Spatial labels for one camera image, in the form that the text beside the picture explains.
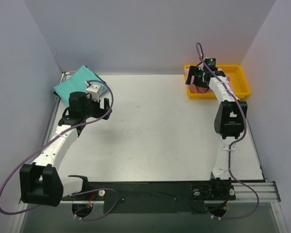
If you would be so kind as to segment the aluminium front rail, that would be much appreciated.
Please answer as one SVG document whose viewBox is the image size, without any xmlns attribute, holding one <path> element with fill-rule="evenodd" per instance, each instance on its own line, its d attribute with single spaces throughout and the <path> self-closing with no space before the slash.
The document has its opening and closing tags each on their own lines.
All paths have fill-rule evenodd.
<svg viewBox="0 0 291 233">
<path fill-rule="evenodd" d="M 90 182 L 85 177 L 69 177 L 59 182 L 34 181 L 21 185 L 24 203 L 57 206 L 62 200 L 87 200 L 100 190 L 116 191 L 119 198 L 129 195 L 144 197 L 188 197 L 196 201 L 274 202 L 280 196 L 275 183 L 236 181 L 174 181 L 174 182 Z"/>
</svg>

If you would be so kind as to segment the yellow plastic tray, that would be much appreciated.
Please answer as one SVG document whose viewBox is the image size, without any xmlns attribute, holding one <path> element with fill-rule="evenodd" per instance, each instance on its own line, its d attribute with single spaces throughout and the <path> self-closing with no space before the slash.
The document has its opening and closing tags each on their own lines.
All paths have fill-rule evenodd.
<svg viewBox="0 0 291 233">
<path fill-rule="evenodd" d="M 240 65 L 236 64 L 219 64 L 216 65 L 218 69 L 222 69 L 227 75 L 229 86 L 233 90 L 234 94 L 239 99 L 245 99 L 251 95 L 251 89 L 247 82 L 244 71 Z M 187 96 L 191 100 L 202 100 L 202 99 L 216 99 L 215 94 L 209 90 L 206 93 L 198 92 L 197 88 L 187 85 Z"/>
</svg>

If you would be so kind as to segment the teal folded t shirt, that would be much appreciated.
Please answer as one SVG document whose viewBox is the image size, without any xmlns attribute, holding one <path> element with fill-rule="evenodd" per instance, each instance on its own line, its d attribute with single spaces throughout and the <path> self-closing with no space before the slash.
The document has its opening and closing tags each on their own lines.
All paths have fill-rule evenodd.
<svg viewBox="0 0 291 233">
<path fill-rule="evenodd" d="M 87 81 L 99 80 L 104 82 L 98 75 L 87 66 L 81 66 L 71 77 L 54 87 L 54 92 L 69 106 L 69 96 L 73 92 L 85 92 Z"/>
</svg>

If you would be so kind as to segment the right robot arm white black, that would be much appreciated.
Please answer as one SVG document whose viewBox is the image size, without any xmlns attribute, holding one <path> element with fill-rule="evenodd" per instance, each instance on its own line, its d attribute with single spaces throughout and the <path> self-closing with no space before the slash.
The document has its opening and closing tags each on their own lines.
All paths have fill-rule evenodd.
<svg viewBox="0 0 291 233">
<path fill-rule="evenodd" d="M 212 177 L 208 182 L 193 186 L 192 197 L 194 200 L 234 200 L 231 156 L 235 144 L 246 135 L 247 103 L 235 96 L 229 85 L 228 76 L 220 68 L 189 66 L 185 68 L 184 73 L 185 83 L 190 89 L 211 90 L 219 102 L 214 120 L 214 130 L 219 136 L 219 144 Z"/>
</svg>

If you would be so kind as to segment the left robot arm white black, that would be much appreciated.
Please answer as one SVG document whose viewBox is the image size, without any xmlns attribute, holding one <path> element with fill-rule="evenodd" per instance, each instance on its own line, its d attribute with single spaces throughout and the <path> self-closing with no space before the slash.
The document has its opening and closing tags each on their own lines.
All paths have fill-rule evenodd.
<svg viewBox="0 0 291 233">
<path fill-rule="evenodd" d="M 62 198 L 72 194 L 79 200 L 89 197 L 87 178 L 80 175 L 61 177 L 58 168 L 71 145 L 79 138 L 89 118 L 108 120 L 112 112 L 108 98 L 100 100 L 90 92 L 73 92 L 69 106 L 52 139 L 30 164 L 19 170 L 21 200 L 24 203 L 58 206 Z"/>
</svg>

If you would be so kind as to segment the pink t shirt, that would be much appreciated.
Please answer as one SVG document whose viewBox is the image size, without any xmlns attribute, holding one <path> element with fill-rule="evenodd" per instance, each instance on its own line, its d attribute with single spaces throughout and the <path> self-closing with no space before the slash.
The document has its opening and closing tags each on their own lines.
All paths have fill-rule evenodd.
<svg viewBox="0 0 291 233">
<path fill-rule="evenodd" d="M 226 78 L 228 80 L 229 87 L 232 90 L 234 90 L 233 86 L 232 86 L 232 82 L 231 82 L 231 76 L 226 73 Z M 213 91 L 211 89 L 203 88 L 203 87 L 200 87 L 200 86 L 189 85 L 189 88 L 190 88 L 191 92 L 193 92 L 193 93 L 200 93 L 200 94 L 213 93 Z"/>
</svg>

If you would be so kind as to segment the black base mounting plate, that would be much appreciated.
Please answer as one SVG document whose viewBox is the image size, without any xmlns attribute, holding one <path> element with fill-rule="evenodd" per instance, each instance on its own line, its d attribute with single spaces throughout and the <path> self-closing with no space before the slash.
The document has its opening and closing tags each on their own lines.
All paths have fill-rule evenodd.
<svg viewBox="0 0 291 233">
<path fill-rule="evenodd" d="M 231 181 L 171 182 L 89 182 L 83 195 L 64 197 L 64 201 L 104 202 L 103 212 L 113 214 L 171 214 L 226 207 L 236 199 Z"/>
</svg>

